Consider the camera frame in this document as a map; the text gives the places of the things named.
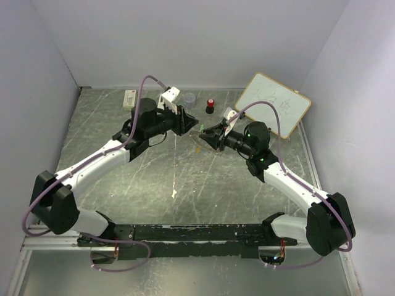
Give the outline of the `metal disc with keyrings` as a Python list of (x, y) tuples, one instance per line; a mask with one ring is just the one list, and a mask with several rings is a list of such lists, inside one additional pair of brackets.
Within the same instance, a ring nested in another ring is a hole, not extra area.
[(213, 149), (208, 143), (206, 143), (203, 139), (201, 139), (199, 136), (201, 135), (201, 132), (199, 131), (190, 131), (189, 132), (189, 138), (192, 140), (196, 147), (199, 148), (200, 152), (208, 152), (211, 154), (215, 155), (222, 155), (223, 151), (215, 150)]

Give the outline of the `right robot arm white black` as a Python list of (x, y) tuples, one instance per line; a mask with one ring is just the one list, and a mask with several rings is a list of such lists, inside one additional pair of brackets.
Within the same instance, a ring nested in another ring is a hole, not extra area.
[(278, 213), (264, 220), (263, 241), (277, 244), (282, 238), (303, 242), (320, 256), (334, 250), (350, 251), (356, 231), (345, 197), (329, 194), (298, 177), (269, 149), (270, 130), (259, 121), (243, 133), (229, 131), (224, 121), (199, 135), (217, 152), (230, 148), (245, 156), (250, 174), (278, 189), (306, 215), (305, 218)]

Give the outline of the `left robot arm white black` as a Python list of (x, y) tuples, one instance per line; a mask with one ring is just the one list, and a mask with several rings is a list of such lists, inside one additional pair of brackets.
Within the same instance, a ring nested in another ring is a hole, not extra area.
[(173, 131), (186, 134), (198, 120), (183, 107), (175, 110), (158, 108), (155, 100), (143, 98), (133, 107), (131, 117), (102, 148), (69, 168), (36, 177), (30, 210), (50, 232), (63, 234), (69, 230), (86, 233), (101, 246), (113, 243), (115, 223), (99, 211), (77, 207), (76, 197), (108, 172), (123, 166), (149, 148), (149, 140)]

